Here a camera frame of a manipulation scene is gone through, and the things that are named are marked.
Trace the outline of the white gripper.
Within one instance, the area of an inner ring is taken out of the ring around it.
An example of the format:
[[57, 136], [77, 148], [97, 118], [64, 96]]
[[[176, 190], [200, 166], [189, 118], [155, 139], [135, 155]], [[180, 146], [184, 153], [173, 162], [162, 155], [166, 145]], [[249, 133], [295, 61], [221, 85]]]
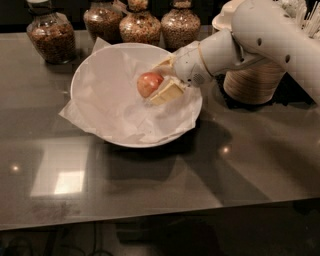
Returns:
[[[206, 70], [200, 57], [199, 41], [178, 49], [173, 57], [168, 57], [155, 65], [151, 71], [160, 75], [174, 75], [183, 82], [199, 87], [212, 81], [212, 76]], [[177, 78], [166, 78], [160, 87], [149, 97], [153, 105], [170, 102], [185, 92], [187, 85]]]

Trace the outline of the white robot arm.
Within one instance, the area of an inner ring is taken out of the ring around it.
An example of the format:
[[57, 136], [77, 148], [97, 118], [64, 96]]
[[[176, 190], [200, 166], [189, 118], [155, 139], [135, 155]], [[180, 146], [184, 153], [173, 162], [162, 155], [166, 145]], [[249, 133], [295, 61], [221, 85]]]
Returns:
[[155, 69], [200, 86], [216, 74], [271, 60], [320, 102], [320, 42], [310, 38], [274, 0], [244, 0], [231, 27], [194, 41]]

